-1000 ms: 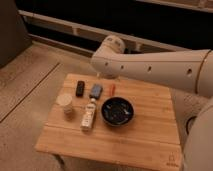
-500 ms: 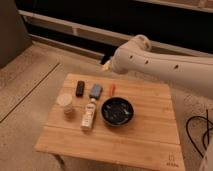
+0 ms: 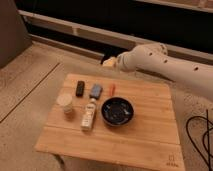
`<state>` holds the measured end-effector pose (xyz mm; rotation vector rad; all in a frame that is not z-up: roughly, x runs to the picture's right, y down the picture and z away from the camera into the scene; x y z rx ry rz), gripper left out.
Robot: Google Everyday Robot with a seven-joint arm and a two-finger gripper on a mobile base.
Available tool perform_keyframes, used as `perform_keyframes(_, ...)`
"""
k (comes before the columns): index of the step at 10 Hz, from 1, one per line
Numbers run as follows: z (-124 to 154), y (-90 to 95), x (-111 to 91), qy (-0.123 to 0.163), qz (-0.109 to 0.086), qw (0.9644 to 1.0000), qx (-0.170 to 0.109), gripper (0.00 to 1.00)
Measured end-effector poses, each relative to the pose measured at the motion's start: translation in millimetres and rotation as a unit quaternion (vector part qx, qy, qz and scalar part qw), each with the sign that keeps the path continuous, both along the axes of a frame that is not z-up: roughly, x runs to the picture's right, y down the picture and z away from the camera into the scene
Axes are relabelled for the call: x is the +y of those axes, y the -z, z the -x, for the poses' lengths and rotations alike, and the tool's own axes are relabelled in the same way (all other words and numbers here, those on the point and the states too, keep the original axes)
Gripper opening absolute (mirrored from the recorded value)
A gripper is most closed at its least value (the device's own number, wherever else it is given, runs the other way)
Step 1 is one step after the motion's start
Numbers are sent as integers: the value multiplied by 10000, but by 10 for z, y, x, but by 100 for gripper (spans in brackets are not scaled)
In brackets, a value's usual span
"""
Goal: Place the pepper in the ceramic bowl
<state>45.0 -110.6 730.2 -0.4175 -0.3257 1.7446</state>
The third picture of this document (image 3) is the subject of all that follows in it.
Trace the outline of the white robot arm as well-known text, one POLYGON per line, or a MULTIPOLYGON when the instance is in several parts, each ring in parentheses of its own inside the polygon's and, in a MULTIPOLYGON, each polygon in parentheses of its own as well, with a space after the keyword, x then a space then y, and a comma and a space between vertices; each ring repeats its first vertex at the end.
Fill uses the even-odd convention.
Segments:
POLYGON ((170 57, 162 43, 137 45, 130 51, 109 57, 103 66, 125 72, 136 69, 156 72, 213 99, 213 66, 170 57))

